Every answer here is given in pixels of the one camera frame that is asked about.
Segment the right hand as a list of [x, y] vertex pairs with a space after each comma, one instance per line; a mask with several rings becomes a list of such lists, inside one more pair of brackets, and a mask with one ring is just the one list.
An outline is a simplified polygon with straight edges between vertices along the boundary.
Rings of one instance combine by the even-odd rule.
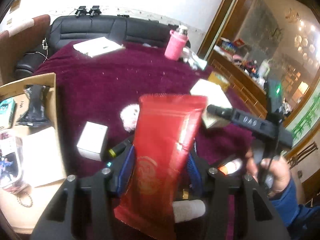
[[[247, 159], [246, 170], [256, 181], [258, 181], [258, 167], [253, 159], [253, 152], [251, 149], [245, 155]], [[271, 160], [270, 158], [261, 161], [261, 168], [266, 168], [273, 176], [273, 184], [268, 193], [269, 198], [282, 193], [290, 183], [291, 173], [287, 161], [280, 157], [278, 160]]]

